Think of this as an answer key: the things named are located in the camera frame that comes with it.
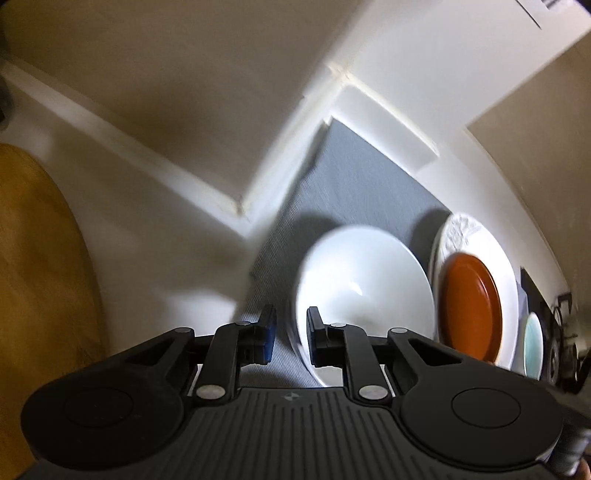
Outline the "black gas stove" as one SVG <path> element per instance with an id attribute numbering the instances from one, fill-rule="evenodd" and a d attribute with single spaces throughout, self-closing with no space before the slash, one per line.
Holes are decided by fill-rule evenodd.
<path id="1" fill-rule="evenodd" d="M 540 380 L 559 390 L 578 395 L 590 375 L 590 350 L 580 350 L 575 340 L 573 295 L 560 294 L 550 306 L 529 272 L 520 269 L 521 286 L 527 295 L 528 308 L 534 313 L 542 330 L 542 370 Z"/>

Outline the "light blue bowl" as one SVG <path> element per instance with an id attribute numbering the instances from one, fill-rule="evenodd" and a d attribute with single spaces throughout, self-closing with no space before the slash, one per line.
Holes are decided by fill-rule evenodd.
<path id="1" fill-rule="evenodd" d="M 540 379 L 544 364 L 544 335 L 539 317 L 534 312 L 525 322 L 522 363 L 526 377 Z"/>

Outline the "round wooden board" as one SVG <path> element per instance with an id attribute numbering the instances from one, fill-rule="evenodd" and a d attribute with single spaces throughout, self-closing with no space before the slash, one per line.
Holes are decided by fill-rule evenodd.
<path id="1" fill-rule="evenodd" d="M 108 337 L 92 262 L 76 219 L 44 168 L 1 146 L 1 476 L 34 457 L 20 427 L 39 387 L 104 359 Z"/>

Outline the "white ceramic bowl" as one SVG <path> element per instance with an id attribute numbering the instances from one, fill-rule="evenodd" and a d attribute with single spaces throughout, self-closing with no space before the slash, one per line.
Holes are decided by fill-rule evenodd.
<path id="1" fill-rule="evenodd" d="M 304 254 L 295 277 L 290 342 L 318 384 L 341 386 L 341 370 L 311 364 L 311 307 L 327 325 L 353 324 L 370 336 L 404 327 L 436 338 L 435 303 L 422 265 L 401 240 L 376 227 L 349 225 L 325 233 Z"/>

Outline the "large white embossed plate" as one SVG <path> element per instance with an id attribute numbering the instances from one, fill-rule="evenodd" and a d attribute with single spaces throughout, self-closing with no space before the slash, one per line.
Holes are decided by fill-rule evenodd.
<path id="1" fill-rule="evenodd" d="M 435 305 L 438 305 L 444 266 L 458 253 L 475 256 L 492 275 L 503 319 L 503 336 L 495 364 L 510 370 L 515 359 L 520 323 L 517 282 L 510 260 L 493 234 L 477 219 L 467 213 L 449 215 L 436 234 L 428 267 Z"/>

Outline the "grey mat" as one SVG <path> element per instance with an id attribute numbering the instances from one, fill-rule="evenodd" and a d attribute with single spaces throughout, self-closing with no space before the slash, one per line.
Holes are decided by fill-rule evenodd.
<path id="1" fill-rule="evenodd" d="M 401 240 L 422 267 L 449 209 L 411 175 L 339 121 L 325 128 L 313 159 L 298 175 L 250 270 L 240 319 L 256 320 L 263 306 L 277 313 L 269 365 L 242 368 L 245 387 L 318 386 L 294 352 L 290 330 L 297 271 L 322 235 L 341 225 L 370 225 Z"/>

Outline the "orange plate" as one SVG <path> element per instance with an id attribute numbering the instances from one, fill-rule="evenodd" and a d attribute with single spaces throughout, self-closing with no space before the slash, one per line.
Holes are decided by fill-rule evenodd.
<path id="1" fill-rule="evenodd" d="M 456 253 L 446 261 L 438 320 L 445 345 L 477 360 L 497 360 L 503 335 L 501 302 L 492 274 L 477 257 Z"/>

